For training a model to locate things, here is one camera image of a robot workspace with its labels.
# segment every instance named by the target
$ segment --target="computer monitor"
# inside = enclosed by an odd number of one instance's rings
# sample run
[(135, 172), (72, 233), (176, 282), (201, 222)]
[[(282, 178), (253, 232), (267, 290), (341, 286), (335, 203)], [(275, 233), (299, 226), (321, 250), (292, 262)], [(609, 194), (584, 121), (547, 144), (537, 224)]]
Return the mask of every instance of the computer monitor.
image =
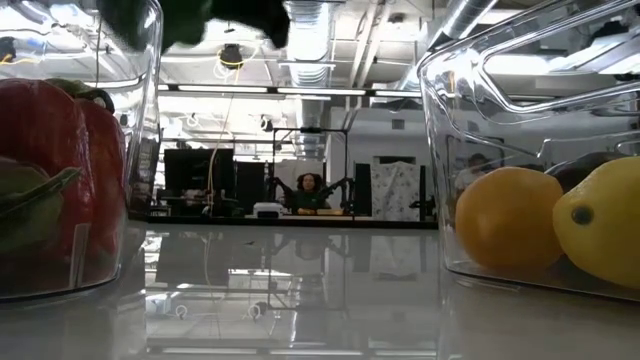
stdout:
[[(213, 149), (169, 149), (164, 151), (165, 182), (169, 190), (205, 190)], [(218, 149), (213, 166), (213, 187), (235, 195), (233, 149)]]

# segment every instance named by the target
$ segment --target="fluorescent light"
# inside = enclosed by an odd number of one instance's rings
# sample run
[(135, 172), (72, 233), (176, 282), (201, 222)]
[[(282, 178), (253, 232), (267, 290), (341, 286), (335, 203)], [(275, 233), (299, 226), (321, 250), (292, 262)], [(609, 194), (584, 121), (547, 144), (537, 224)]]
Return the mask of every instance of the fluorescent light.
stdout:
[(478, 24), (495, 25), (518, 15), (521, 10), (491, 9), (480, 18)]
[(316, 101), (330, 101), (331, 96), (320, 96), (320, 95), (287, 95), (285, 96), (287, 100), (316, 100)]
[(278, 66), (293, 66), (293, 67), (297, 67), (297, 66), (301, 66), (304, 68), (304, 66), (314, 66), (314, 67), (328, 67), (328, 68), (335, 68), (336, 64), (335, 63), (331, 63), (331, 62), (317, 62), (317, 61), (304, 61), (304, 60), (278, 60)]
[(255, 355), (255, 349), (236, 348), (178, 348), (170, 347), (162, 350), (164, 354), (208, 354), (208, 355)]
[[(95, 81), (85, 81), (86, 85), (95, 86)], [(140, 79), (122, 80), (122, 81), (105, 81), (98, 82), (98, 87), (101, 89), (120, 89), (125, 87), (136, 86), (140, 83)]]
[(377, 356), (435, 357), (438, 354), (433, 350), (376, 350), (376, 355)]
[(547, 59), (535, 55), (497, 55), (484, 64), (489, 74), (544, 75), (549, 72)]
[(600, 71), (600, 74), (636, 74), (638, 72), (640, 72), (640, 54), (634, 54)]
[(147, 295), (146, 299), (147, 300), (167, 300), (169, 298), (168, 294), (153, 294), (153, 295)]
[(258, 86), (217, 86), (217, 85), (180, 85), (182, 91), (230, 92), (230, 93), (266, 93), (266, 87)]
[(567, 71), (578, 68), (591, 60), (612, 50), (618, 45), (628, 41), (631, 38), (630, 33), (604, 36), (593, 40), (591, 46), (584, 50), (580, 50), (567, 57), (561, 57), (549, 62), (550, 71)]
[[(237, 269), (237, 270), (229, 270), (229, 274), (231, 275), (249, 275), (249, 270)], [(269, 276), (269, 271), (255, 271), (253, 273), (254, 276)], [(271, 277), (289, 277), (291, 274), (281, 273), (279, 271), (272, 270)]]
[(164, 55), (160, 60), (163, 63), (172, 63), (172, 64), (186, 64), (186, 63), (194, 63), (201, 61), (214, 61), (218, 60), (218, 56), (206, 56), (206, 55), (198, 55), (198, 56), (185, 56), (185, 55)]
[(292, 355), (292, 356), (362, 356), (362, 351), (356, 350), (304, 350), (304, 349), (281, 349), (269, 351), (271, 355)]
[(422, 94), (419, 91), (376, 90), (376, 96), (420, 98)]
[(358, 89), (323, 89), (323, 88), (278, 88), (280, 94), (294, 95), (353, 95), (363, 96), (367, 92)]

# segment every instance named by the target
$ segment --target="white table surface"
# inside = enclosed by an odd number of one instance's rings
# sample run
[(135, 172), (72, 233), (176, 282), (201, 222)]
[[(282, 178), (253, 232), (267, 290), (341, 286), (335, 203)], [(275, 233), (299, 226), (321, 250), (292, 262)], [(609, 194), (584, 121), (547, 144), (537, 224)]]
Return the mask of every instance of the white table surface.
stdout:
[[(255, 245), (239, 245), (244, 240), (280, 243), (288, 236), (287, 229), (266, 227), (237, 231), (225, 227), (224, 233), (215, 226), (163, 225), (161, 230), (150, 230), (145, 245), (148, 252), (140, 254), (139, 260), (157, 261), (158, 255), (166, 256), (158, 254), (159, 247), (176, 239), (185, 244), (185, 239), (196, 243), (233, 239), (232, 253), (237, 259), (255, 250)], [(328, 238), (340, 249), (348, 238), (355, 253), (364, 251), (367, 241), (375, 243), (367, 251), (375, 253), (370, 256), (377, 262), (387, 259), (384, 271), (358, 270), (356, 263), (363, 257), (352, 253), (344, 258), (331, 249), (323, 258), (301, 260), (295, 244), (301, 240), (295, 240), (270, 258), (277, 289), (293, 289), (290, 296), (280, 297), (282, 302), (266, 295), (265, 273), (250, 277), (242, 269), (232, 271), (229, 288), (251, 290), (225, 294), (224, 288), (215, 288), (215, 301), (209, 290), (193, 291), (188, 285), (177, 291), (147, 291), (144, 284), (155, 289), (164, 286), (155, 280), (161, 269), (145, 273), (142, 263), (135, 266), (134, 262), (117, 282), (79, 298), (1, 305), (0, 358), (640, 358), (640, 307), (552, 291), (455, 281), (438, 266), (436, 237), (435, 231), (420, 230), (398, 230), (394, 236), (364, 229), (318, 231), (318, 242)], [(427, 255), (424, 272), (414, 259), (420, 251)], [(403, 254), (411, 254), (412, 260), (400, 259)], [(416, 269), (415, 276), (404, 281), (381, 280), (379, 272), (393, 273), (395, 267), (403, 276)], [(287, 274), (305, 277), (291, 282)], [(247, 315), (251, 305), (267, 300), (277, 307), (300, 303), (307, 308), (274, 309), (255, 320)], [(305, 354), (313, 356), (297, 357)]]

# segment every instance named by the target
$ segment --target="yellow citrus fruit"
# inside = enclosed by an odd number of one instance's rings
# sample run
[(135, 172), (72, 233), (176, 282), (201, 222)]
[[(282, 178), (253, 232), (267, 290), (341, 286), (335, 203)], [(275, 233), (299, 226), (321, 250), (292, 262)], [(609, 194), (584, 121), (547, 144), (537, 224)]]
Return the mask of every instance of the yellow citrus fruit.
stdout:
[(552, 217), (562, 194), (550, 175), (516, 167), (495, 170), (458, 199), (457, 237), (484, 267), (545, 269), (562, 255)]
[(553, 209), (562, 249), (580, 269), (640, 289), (640, 157), (596, 168)]

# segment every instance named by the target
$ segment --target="clear plastic container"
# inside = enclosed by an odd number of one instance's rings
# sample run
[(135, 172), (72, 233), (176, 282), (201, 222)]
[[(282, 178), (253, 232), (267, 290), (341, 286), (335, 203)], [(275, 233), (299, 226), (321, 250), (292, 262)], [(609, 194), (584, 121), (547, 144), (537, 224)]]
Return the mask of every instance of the clear plastic container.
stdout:
[(158, 141), (157, 2), (44, 3), (0, 0), (0, 299), (114, 279)]
[(449, 270), (640, 300), (639, 3), (548, 1), (422, 62)]

